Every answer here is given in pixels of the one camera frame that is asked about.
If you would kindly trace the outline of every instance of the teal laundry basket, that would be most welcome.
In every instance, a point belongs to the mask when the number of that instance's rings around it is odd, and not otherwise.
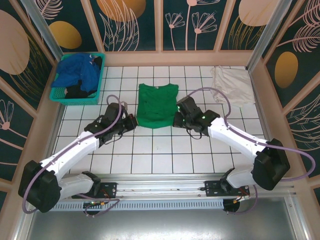
[[[104,74],[104,66],[105,66],[105,54],[104,53],[90,53],[92,56],[101,57],[102,58],[102,65],[101,65],[101,71],[100,71],[100,78],[99,78],[99,84],[98,89],[95,93],[92,93],[86,98],[68,98],[65,99],[65,87],[53,87],[50,92],[50,100],[53,102],[59,102],[66,106],[72,106],[72,105],[97,105],[99,101],[99,95],[100,95],[100,88],[101,88],[101,82],[102,82],[102,76]],[[63,55],[61,60],[64,60],[68,57],[70,57],[71,54]]]

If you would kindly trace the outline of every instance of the green t-shirt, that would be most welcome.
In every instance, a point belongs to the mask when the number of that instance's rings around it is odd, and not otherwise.
[[[171,126],[177,108],[178,85],[139,85],[139,101],[136,118],[138,125],[150,129]]]

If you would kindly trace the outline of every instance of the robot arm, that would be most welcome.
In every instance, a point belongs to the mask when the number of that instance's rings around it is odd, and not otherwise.
[[[290,165],[283,150],[268,148],[235,134],[229,128],[249,137],[255,142],[269,143],[282,146],[281,142],[273,139],[268,142],[252,136],[235,126],[226,126],[225,120],[211,110],[205,113],[195,104],[192,97],[186,96],[177,102],[179,112],[176,112],[173,127],[194,130],[205,136],[218,139],[237,149],[248,159],[248,166],[232,168],[220,180],[220,187],[229,192],[246,185],[259,185],[266,190],[272,190],[290,169]]]
[[[120,118],[110,130],[103,134],[90,137],[80,142],[81,139],[101,132],[110,126],[116,120],[118,112],[119,105],[117,103],[111,103],[108,105],[104,115],[99,116],[95,121],[86,126],[84,131],[64,149],[39,163],[33,160],[28,162],[23,170],[18,194],[23,197],[32,178],[44,166],[69,146],[78,143],[58,158],[56,162],[50,165],[43,174],[37,178],[29,191],[27,201],[45,213],[53,208],[61,199],[80,193],[90,193],[96,196],[101,188],[101,180],[91,172],[84,171],[80,175],[67,178],[63,178],[63,176],[84,156],[112,140],[114,135],[122,136],[124,133],[136,128],[138,125],[137,119],[132,114],[128,114],[125,107],[122,106],[121,116],[124,115],[124,118]]]

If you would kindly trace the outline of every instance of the wall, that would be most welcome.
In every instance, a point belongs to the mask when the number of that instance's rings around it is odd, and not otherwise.
[[[320,238],[320,2],[292,1],[291,11],[252,71],[254,85],[272,137],[316,161],[314,172],[295,181],[312,233]],[[287,152],[289,176],[305,174],[310,160]]]
[[[23,168],[45,154],[58,104],[49,100],[56,61],[16,0],[0,4],[0,232],[21,216]]]
[[[36,0],[64,53],[107,66],[245,66],[279,0]]]

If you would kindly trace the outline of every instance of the blue clothing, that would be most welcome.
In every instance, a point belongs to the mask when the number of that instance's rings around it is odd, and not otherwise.
[[[58,63],[57,79],[51,84],[52,88],[71,87],[82,81],[81,90],[97,91],[100,79],[100,69],[93,62],[93,57],[88,53],[76,53]]]

